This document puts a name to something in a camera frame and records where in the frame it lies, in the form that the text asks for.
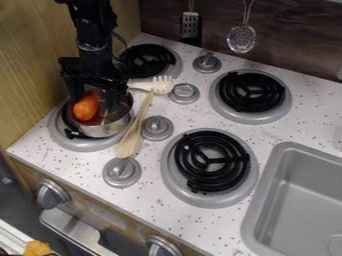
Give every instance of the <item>hanging strainer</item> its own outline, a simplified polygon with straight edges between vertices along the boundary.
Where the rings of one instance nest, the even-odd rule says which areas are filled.
[[[242,25],[233,27],[227,35],[229,48],[237,53],[246,53],[253,49],[256,42],[256,32],[248,25],[251,8],[255,0],[252,0],[247,8],[246,0],[243,0],[244,12]]]

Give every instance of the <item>sink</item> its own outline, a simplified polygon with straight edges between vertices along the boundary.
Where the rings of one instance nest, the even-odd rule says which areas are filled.
[[[297,143],[278,144],[241,235],[260,256],[341,256],[342,159]]]

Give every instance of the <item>silver pot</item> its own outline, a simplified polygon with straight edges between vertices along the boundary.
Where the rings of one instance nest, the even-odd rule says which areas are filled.
[[[72,104],[68,104],[68,117],[80,132],[93,138],[110,137],[123,131],[129,124],[132,116],[133,97],[131,93],[121,96],[114,111],[108,112],[105,101],[99,101],[99,110],[88,121],[78,121],[72,113]]]

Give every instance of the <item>plastic orange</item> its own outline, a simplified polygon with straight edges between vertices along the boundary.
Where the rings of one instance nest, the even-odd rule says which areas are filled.
[[[72,112],[79,121],[92,119],[99,108],[99,96],[95,91],[90,91],[80,101],[74,104]]]

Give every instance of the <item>gray knob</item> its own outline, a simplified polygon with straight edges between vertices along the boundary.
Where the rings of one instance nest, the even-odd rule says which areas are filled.
[[[183,253],[172,243],[161,236],[146,237],[148,256],[183,256]]]
[[[219,71],[221,66],[221,61],[210,52],[193,62],[193,68],[200,73],[214,73]]]
[[[163,116],[151,116],[144,120],[141,136],[150,141],[162,141],[169,138],[174,131],[170,119]]]
[[[50,210],[59,204],[68,203],[70,199],[68,194],[55,182],[43,180],[40,183],[37,201],[42,208]]]
[[[103,168],[104,181],[116,188],[127,188],[141,177],[140,164],[131,157],[114,158]]]
[[[169,97],[173,102],[179,104],[191,104],[199,99],[200,92],[196,86],[189,83],[177,84],[169,93]]]

